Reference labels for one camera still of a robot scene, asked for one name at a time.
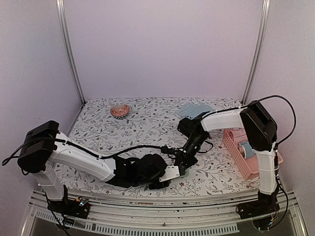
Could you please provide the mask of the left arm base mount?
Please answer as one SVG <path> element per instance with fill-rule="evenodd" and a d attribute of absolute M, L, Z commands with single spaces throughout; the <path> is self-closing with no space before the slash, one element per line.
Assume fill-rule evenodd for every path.
<path fill-rule="evenodd" d="M 48 198 L 48 209 L 60 213 L 62 216 L 87 219 L 90 207 L 89 199 L 84 197 L 77 197 L 73 200 L 69 199 L 66 194 L 61 201 L 52 201 Z"/>

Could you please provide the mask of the light blue towel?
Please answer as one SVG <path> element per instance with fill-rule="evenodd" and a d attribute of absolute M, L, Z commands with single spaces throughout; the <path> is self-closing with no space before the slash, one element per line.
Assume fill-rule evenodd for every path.
<path fill-rule="evenodd" d="M 204 112 L 212 112 L 214 109 L 207 104 L 193 104 L 193 103 L 186 103 L 182 106 L 176 114 L 183 118 L 194 119 L 198 115 Z"/>

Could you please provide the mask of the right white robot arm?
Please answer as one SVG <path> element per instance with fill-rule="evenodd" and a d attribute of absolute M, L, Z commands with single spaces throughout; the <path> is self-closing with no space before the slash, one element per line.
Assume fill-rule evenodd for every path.
<path fill-rule="evenodd" d="M 260 177 L 259 192 L 263 196 L 254 204 L 258 214 L 270 210 L 274 201 L 269 196 L 277 188 L 276 177 L 279 168 L 277 147 L 277 124 L 259 101 L 241 107 L 203 112 L 193 119 L 180 120 L 178 130 L 187 136 L 183 159 L 188 166 L 195 164 L 193 158 L 200 146 L 213 130 L 236 130 L 233 138 L 241 137 L 248 142 L 257 158 Z"/>

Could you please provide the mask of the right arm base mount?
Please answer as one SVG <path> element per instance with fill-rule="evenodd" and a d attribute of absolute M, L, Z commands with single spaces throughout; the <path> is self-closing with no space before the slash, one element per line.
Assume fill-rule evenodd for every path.
<path fill-rule="evenodd" d="M 276 212 L 280 209 L 276 195 L 266 195 L 258 192 L 258 199 L 236 206 L 236 213 L 241 219 L 257 217 Z"/>

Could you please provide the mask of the green panda towel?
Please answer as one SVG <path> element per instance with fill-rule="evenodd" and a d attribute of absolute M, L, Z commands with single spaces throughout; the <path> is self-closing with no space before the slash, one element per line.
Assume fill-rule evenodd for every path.
<path fill-rule="evenodd" d="M 179 166 L 180 177 L 188 177 L 189 176 L 190 167 Z"/>

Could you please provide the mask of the pink plastic basket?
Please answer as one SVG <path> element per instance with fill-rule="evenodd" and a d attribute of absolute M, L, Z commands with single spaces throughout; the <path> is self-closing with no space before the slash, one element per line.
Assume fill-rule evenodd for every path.
<path fill-rule="evenodd" d="M 259 176 L 258 160 L 256 155 L 252 158 L 244 159 L 239 152 L 238 144 L 234 143 L 229 135 L 229 131 L 233 129 L 225 129 L 223 131 L 223 142 L 229 151 L 231 157 L 235 161 L 241 175 L 245 180 L 253 179 Z"/>

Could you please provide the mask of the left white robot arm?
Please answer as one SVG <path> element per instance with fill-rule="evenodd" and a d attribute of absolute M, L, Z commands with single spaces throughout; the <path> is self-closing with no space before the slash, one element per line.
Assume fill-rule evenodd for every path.
<path fill-rule="evenodd" d="M 35 177 L 48 199 L 62 213 L 70 213 L 73 202 L 67 198 L 66 189 L 58 180 L 53 163 L 65 164 L 123 188 L 144 182 L 149 183 L 151 189 L 163 188 L 168 181 L 179 176 L 179 169 L 167 165 L 158 154 L 128 159 L 104 157 L 70 140 L 59 131 L 59 124 L 53 120 L 26 134 L 17 163 L 23 171 Z"/>

